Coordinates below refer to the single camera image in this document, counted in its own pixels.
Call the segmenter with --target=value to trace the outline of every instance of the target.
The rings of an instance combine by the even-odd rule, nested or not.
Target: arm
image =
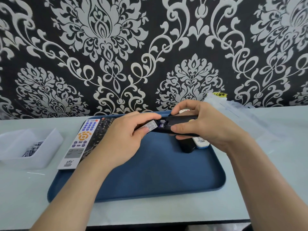
[[[132,112],[117,118],[98,146],[76,168],[59,194],[30,231],[85,230],[95,197],[115,167],[128,161],[140,147],[148,128],[134,131],[141,123],[159,119],[156,113]]]
[[[308,230],[308,206],[247,132],[206,102],[183,101],[172,114],[184,108],[191,111],[182,115],[198,119],[174,125],[172,131],[196,133],[227,153],[255,231]]]

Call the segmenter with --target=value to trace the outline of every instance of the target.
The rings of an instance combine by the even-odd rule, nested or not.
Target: hand
[[[249,135],[232,120],[227,118],[207,102],[197,100],[184,100],[177,104],[171,114],[176,115],[182,109],[190,109],[179,115],[197,115],[194,121],[176,124],[171,130],[179,134],[195,133],[212,145],[226,152],[227,146]],[[178,140],[191,138],[188,136],[176,136]]]
[[[161,115],[157,113],[137,111],[121,116],[113,121],[94,151],[98,155],[103,155],[112,168],[122,165],[135,155],[142,138],[149,132],[147,127],[134,131],[136,126],[160,118]]]

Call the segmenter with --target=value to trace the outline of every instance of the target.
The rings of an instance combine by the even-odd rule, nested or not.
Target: forearm
[[[251,137],[227,154],[254,230],[308,230],[308,207]]]
[[[86,229],[98,190],[112,170],[99,153],[93,151],[79,164],[30,231]]]

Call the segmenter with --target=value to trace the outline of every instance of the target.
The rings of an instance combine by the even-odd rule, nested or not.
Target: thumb
[[[142,127],[136,131],[134,131],[133,136],[137,138],[139,141],[142,140],[142,138],[149,132],[148,127]]]
[[[171,130],[175,133],[179,134],[188,134],[188,133],[195,133],[197,131],[197,121],[190,121],[180,124],[175,124],[171,127]]]

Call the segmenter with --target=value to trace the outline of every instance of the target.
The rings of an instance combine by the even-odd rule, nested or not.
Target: black and white damask wallpaper
[[[308,104],[308,0],[0,0],[0,119]]]

